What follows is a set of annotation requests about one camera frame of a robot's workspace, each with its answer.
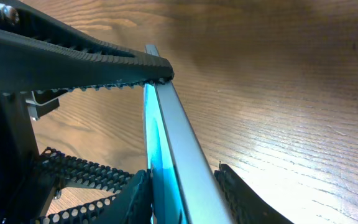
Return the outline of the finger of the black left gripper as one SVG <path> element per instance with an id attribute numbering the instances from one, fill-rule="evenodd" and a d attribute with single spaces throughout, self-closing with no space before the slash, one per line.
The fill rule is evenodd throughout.
<path id="1" fill-rule="evenodd" d="M 0 93 L 134 87 L 174 77 L 162 57 L 96 39 L 20 1 L 0 1 Z"/>

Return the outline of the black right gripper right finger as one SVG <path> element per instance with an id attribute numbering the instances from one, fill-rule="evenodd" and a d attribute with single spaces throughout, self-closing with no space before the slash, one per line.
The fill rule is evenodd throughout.
<path id="1" fill-rule="evenodd" d="M 224 194 L 235 223 L 293 224 L 266 203 L 227 164 L 220 164 L 214 176 Z"/>

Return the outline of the blue screen smartphone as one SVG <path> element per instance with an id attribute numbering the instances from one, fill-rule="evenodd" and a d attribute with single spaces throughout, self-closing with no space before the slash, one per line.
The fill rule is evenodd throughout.
<path id="1" fill-rule="evenodd" d="M 144 86 L 152 223 L 233 223 L 172 82 Z"/>

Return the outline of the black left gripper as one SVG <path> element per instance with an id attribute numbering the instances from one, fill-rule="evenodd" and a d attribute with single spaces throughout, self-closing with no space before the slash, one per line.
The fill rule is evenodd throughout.
<path id="1" fill-rule="evenodd" d="M 134 176 L 50 147 L 40 154 L 32 120 L 57 109 L 62 95 L 0 94 L 0 223 L 94 223 Z M 46 215 L 64 187 L 113 195 Z"/>

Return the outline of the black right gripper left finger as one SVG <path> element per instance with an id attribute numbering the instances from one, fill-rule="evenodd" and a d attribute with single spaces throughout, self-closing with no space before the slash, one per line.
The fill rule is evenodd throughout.
<path id="1" fill-rule="evenodd" d="M 151 224 L 152 190 L 150 170 L 138 171 L 94 223 Z"/>

